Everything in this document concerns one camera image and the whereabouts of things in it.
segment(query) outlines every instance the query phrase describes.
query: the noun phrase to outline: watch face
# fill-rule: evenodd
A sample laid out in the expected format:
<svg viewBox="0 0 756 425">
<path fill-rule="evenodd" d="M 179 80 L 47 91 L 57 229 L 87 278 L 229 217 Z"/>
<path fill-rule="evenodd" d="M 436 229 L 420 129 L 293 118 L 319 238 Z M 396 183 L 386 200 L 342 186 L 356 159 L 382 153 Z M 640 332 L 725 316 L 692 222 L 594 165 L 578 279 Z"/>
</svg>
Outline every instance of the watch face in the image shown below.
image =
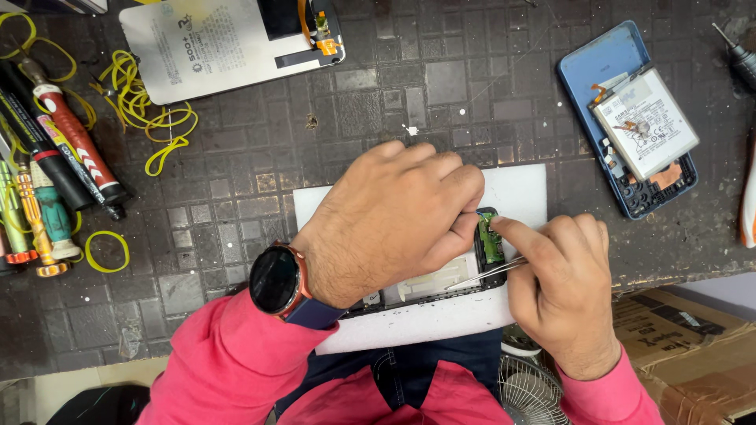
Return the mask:
<svg viewBox="0 0 756 425">
<path fill-rule="evenodd" d="M 252 301 L 263 312 L 283 311 L 297 294 L 299 266 L 286 247 L 272 247 L 257 257 L 249 276 Z"/>
</svg>

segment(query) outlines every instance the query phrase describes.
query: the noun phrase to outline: jeans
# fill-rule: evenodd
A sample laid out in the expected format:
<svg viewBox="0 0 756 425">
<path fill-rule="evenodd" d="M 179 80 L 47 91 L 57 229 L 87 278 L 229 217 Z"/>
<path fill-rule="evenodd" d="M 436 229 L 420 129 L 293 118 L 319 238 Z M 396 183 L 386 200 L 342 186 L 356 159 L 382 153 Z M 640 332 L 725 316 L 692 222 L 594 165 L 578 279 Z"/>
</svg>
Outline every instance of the jeans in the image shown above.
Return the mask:
<svg viewBox="0 0 756 425">
<path fill-rule="evenodd" d="M 448 340 L 408 346 L 368 349 L 307 357 L 307 374 L 297 389 L 278 400 L 276 417 L 299 397 L 330 380 L 346 378 L 370 365 L 378 390 L 392 410 L 402 405 L 420 408 L 439 360 L 451 361 L 471 371 L 498 399 L 497 379 L 502 328 Z"/>
</svg>

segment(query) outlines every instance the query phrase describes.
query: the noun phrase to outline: finger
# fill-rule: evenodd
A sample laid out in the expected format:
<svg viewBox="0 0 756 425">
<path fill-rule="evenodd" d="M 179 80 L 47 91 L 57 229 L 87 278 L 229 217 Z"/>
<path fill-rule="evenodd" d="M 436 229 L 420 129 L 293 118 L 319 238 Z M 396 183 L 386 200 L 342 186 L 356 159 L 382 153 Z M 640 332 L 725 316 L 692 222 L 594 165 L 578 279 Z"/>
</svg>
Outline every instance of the finger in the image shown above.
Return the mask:
<svg viewBox="0 0 756 425">
<path fill-rule="evenodd" d="M 433 174 L 438 176 L 438 180 L 443 180 L 462 166 L 462 158 L 454 152 L 439 152 L 425 159 L 423 166 L 432 169 Z"/>
<path fill-rule="evenodd" d="M 507 272 L 510 314 L 526 330 L 538 324 L 538 286 L 535 278 L 529 264 Z"/>
<path fill-rule="evenodd" d="M 604 247 L 604 256 L 609 255 L 609 229 L 606 227 L 606 223 L 602 220 L 597 222 L 599 226 L 599 232 L 601 233 L 601 244 Z"/>
<path fill-rule="evenodd" d="M 599 230 L 599 224 L 596 222 L 591 214 L 580 214 L 573 218 L 575 224 L 585 235 L 585 239 L 590 246 L 590 250 L 593 251 L 593 256 L 596 259 L 600 259 L 603 256 L 604 246 L 601 241 L 601 231 Z"/>
<path fill-rule="evenodd" d="M 502 216 L 491 219 L 490 226 L 528 260 L 535 275 L 541 279 L 544 292 L 553 290 L 551 284 L 558 286 L 566 281 L 569 276 L 567 260 L 551 239 L 517 220 Z"/>
<path fill-rule="evenodd" d="M 567 260 L 593 255 L 588 240 L 572 217 L 555 217 L 541 228 L 541 233 L 554 242 Z"/>
<path fill-rule="evenodd" d="M 455 209 L 474 213 L 483 197 L 485 178 L 476 166 L 461 166 L 441 180 L 443 190 Z"/>
<path fill-rule="evenodd" d="M 391 158 L 399 155 L 404 150 L 404 143 L 399 140 L 391 140 L 378 144 L 370 149 L 366 154 L 373 154 L 379 157 Z"/>
<path fill-rule="evenodd" d="M 404 149 L 397 155 L 397 158 L 402 158 L 410 163 L 418 163 L 432 155 L 435 155 L 435 147 L 430 143 L 418 143 Z"/>
<path fill-rule="evenodd" d="M 422 274 L 439 270 L 454 257 L 461 256 L 469 251 L 473 246 L 478 220 L 479 216 L 474 212 L 460 214 L 454 220 L 449 231 L 436 241 L 423 260 L 420 261 Z"/>
</svg>

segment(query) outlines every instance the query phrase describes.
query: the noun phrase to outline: pink sleeve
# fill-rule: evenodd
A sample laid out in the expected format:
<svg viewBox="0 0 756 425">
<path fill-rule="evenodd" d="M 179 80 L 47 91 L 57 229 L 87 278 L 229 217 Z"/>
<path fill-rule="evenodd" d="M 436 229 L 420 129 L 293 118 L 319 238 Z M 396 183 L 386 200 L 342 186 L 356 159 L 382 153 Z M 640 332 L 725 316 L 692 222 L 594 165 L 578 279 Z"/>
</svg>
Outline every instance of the pink sleeve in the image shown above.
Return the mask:
<svg viewBox="0 0 756 425">
<path fill-rule="evenodd" d="M 256 309 L 248 290 L 211 301 L 171 339 L 168 367 L 137 424 L 262 424 L 302 382 L 309 353 L 337 328 L 285 324 Z"/>
<path fill-rule="evenodd" d="M 630 366 L 622 347 L 619 363 L 604 377 L 574 380 L 559 369 L 565 395 L 562 410 L 575 425 L 663 425 L 656 403 Z"/>
</svg>

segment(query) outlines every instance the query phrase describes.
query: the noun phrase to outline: fan grille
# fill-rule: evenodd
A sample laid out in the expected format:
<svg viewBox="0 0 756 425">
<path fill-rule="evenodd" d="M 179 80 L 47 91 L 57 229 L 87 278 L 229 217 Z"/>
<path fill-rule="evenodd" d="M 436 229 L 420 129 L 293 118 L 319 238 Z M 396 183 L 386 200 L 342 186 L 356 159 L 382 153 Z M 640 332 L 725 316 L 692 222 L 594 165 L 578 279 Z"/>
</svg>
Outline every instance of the fan grille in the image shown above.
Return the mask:
<svg viewBox="0 0 756 425">
<path fill-rule="evenodd" d="M 501 356 L 499 394 L 502 406 L 521 416 L 513 418 L 517 425 L 570 423 L 559 408 L 563 392 L 551 373 L 520 358 Z"/>
</svg>

